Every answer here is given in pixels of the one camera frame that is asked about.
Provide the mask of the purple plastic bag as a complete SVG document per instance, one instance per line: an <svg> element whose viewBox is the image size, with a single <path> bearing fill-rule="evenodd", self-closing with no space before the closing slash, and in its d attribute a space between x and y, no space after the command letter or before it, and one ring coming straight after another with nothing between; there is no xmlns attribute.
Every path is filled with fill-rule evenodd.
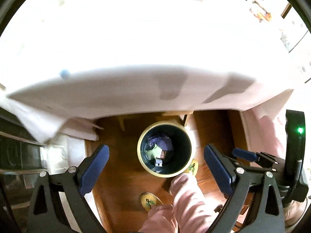
<svg viewBox="0 0 311 233"><path fill-rule="evenodd" d="M161 148L164 151L173 150L172 141L168 136L153 136L148 138L147 144L150 148L154 149L155 146Z"/></svg>

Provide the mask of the left yellow slipper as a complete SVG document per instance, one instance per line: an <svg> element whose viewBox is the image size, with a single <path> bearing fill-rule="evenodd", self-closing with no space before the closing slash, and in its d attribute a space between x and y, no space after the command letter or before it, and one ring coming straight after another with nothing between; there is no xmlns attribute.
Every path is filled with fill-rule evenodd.
<svg viewBox="0 0 311 233"><path fill-rule="evenodd" d="M150 192L144 192L140 196L140 201L142 207L146 211L150 211L153 207L163 204L162 201L156 195Z"/></svg>

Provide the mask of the strawberry milk carton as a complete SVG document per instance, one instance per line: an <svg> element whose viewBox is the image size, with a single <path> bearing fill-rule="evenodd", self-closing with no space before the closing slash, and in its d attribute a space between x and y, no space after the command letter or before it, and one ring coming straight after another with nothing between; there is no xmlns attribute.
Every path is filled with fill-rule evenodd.
<svg viewBox="0 0 311 233"><path fill-rule="evenodd" d="M161 154L160 154L160 159L165 159L165 158L166 158L166 153L167 153L167 152L163 150L163 151L161 152Z"/></svg>

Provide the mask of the cartoon printed tablecloth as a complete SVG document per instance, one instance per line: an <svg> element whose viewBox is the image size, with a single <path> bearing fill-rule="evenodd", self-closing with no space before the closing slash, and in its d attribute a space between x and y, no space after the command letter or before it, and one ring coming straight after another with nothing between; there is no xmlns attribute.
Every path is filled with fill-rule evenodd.
<svg viewBox="0 0 311 233"><path fill-rule="evenodd" d="M248 110L303 78L245 0L26 0L1 35L1 107L38 142L71 119Z"/></svg>

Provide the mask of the pink bed sheet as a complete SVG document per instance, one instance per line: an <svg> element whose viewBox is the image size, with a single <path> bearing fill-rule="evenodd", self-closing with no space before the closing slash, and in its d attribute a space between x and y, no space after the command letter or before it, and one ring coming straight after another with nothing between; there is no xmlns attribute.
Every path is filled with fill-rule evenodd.
<svg viewBox="0 0 311 233"><path fill-rule="evenodd" d="M240 113L247 148L285 159L287 135L286 103L293 90L281 94Z"/></svg>

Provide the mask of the white blue carton box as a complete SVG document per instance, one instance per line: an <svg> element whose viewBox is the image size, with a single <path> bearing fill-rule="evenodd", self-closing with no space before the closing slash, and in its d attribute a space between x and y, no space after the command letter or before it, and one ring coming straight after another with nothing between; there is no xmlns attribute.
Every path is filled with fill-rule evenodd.
<svg viewBox="0 0 311 233"><path fill-rule="evenodd" d="M155 166L156 167L162 167L162 164L163 164L163 162L162 162L161 158L156 158L155 159Z"/></svg>

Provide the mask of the rolled floral quilt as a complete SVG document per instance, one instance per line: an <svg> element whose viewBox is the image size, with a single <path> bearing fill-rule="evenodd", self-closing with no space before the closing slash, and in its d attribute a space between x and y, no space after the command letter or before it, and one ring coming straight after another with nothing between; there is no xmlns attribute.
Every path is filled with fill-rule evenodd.
<svg viewBox="0 0 311 233"><path fill-rule="evenodd" d="M272 20L271 11L266 9L266 4L263 0L247 0L247 2L250 6L250 12L260 22L270 22Z"/></svg>

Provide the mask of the yellow rimmed trash bin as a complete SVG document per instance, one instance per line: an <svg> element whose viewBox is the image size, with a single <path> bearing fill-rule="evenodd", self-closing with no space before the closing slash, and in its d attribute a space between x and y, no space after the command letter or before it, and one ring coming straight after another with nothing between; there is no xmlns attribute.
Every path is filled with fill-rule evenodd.
<svg viewBox="0 0 311 233"><path fill-rule="evenodd" d="M137 144L137 156L144 170L160 178L181 174L190 166L195 153L187 130L170 121L147 127Z"/></svg>

